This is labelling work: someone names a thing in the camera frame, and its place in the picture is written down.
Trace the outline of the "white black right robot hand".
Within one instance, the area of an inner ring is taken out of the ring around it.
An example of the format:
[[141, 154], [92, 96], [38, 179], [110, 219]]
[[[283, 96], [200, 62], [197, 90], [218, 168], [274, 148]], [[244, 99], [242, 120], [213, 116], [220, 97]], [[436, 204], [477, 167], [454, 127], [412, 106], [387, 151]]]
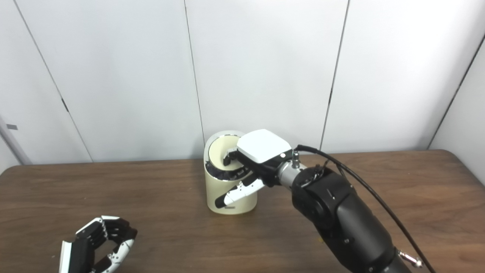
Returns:
[[291, 190], [301, 171], [299, 156], [293, 153], [290, 144], [266, 129], [239, 137], [234, 146], [224, 149], [221, 159], [223, 166], [234, 162], [240, 166], [230, 176], [236, 185], [215, 199], [217, 209], [226, 208], [263, 187], [282, 185]]

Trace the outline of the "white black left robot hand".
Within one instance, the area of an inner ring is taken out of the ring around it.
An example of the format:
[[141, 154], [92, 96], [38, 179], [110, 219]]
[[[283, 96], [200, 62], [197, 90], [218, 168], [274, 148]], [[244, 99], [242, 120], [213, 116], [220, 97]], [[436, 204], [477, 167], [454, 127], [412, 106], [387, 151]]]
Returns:
[[[73, 242], [62, 241], [59, 273], [114, 273], [131, 251], [137, 235], [138, 230], [123, 218], [96, 217], [75, 233]], [[107, 241], [113, 241], [116, 247], [95, 262], [95, 251]]]

